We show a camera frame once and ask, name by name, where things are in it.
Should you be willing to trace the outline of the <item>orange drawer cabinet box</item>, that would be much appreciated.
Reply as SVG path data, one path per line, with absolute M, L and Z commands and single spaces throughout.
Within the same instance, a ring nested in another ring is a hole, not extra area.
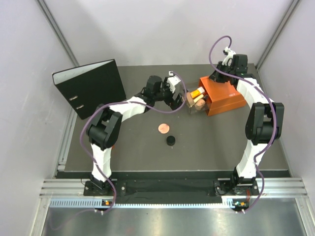
M 205 111 L 208 116 L 218 115 L 247 105 L 243 96 L 229 82 L 217 83 L 209 76 L 199 79 L 199 86 L 205 89 L 209 97 Z

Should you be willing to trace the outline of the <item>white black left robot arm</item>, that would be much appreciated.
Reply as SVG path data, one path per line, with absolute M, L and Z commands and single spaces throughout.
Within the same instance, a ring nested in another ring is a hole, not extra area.
M 165 79 L 153 75 L 148 78 L 145 87 L 132 98 L 97 107 L 81 132 L 88 136 L 92 148 L 87 152 L 93 160 L 88 189 L 106 195 L 114 188 L 109 179 L 112 174 L 110 159 L 122 122 L 154 109 L 155 103 L 160 101 L 169 106 L 172 113 L 180 110 L 184 105 L 182 96 L 185 92 L 180 91 L 179 87 L 184 85 L 180 76 L 172 71 Z

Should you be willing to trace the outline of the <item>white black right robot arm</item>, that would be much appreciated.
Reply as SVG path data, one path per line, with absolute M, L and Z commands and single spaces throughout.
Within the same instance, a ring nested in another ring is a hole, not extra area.
M 264 153 L 281 136 L 284 105 L 268 98 L 256 78 L 248 73 L 246 55 L 234 51 L 225 55 L 209 78 L 217 83 L 230 82 L 245 99 L 250 113 L 245 126 L 248 141 L 243 157 L 234 168 L 230 182 L 219 183 L 216 191 L 219 195 L 232 192 L 240 195 L 253 187 Z

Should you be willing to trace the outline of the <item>clear foundation bottle black cap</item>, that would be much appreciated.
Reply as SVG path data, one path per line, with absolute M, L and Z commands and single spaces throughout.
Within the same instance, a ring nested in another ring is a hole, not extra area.
M 205 106 L 207 99 L 208 95 L 205 95 L 202 98 L 200 98 L 195 104 L 196 110 L 201 110 Z

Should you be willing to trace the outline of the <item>beige wooden spatula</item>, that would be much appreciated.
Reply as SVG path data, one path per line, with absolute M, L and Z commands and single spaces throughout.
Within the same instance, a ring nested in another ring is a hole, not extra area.
M 199 95 L 199 96 L 197 96 L 193 101 L 194 101 L 194 103 L 197 103 L 201 98 L 203 98 L 204 97 L 204 95 L 203 94 L 201 94 L 201 95 Z

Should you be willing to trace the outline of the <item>orange yellow cosmetic tube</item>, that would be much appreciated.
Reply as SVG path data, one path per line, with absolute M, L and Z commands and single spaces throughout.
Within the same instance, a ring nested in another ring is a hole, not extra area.
M 202 95 L 205 92 L 205 89 L 203 87 L 198 87 L 196 90 L 190 92 L 190 95 L 192 98 L 196 98 L 199 95 Z

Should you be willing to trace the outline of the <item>pink round compact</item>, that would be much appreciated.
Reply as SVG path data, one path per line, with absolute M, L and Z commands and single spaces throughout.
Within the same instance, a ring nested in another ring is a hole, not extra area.
M 161 134 L 166 134 L 168 133 L 170 130 L 170 127 L 168 124 L 166 123 L 162 123 L 158 126 L 158 131 L 161 133 Z

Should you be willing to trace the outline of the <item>clear plastic drawer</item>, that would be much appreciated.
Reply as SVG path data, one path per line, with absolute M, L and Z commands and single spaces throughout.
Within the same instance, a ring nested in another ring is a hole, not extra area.
M 180 86 L 181 100 L 184 102 L 189 114 L 207 111 L 211 107 L 211 100 L 204 87 Z

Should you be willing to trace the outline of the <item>tan foundation bottle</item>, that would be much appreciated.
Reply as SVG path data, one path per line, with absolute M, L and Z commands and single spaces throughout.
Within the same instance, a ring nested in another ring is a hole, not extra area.
M 193 101 L 193 98 L 190 94 L 190 92 L 187 92 L 186 93 L 186 102 L 187 102 L 187 105 L 191 108 L 195 105 L 194 101 Z

